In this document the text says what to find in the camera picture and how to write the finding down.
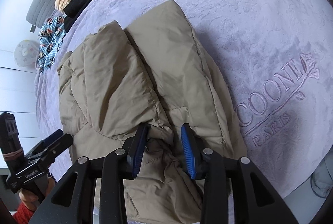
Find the left red sleeve forearm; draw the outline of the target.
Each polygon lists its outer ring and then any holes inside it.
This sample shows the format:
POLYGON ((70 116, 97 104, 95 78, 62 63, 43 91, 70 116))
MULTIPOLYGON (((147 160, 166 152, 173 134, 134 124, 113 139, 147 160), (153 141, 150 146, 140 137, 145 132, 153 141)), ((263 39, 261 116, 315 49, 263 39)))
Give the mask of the left red sleeve forearm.
POLYGON ((21 203, 17 209, 17 212, 13 215, 17 224, 28 224, 32 218, 34 212, 29 210, 24 203, 21 203))

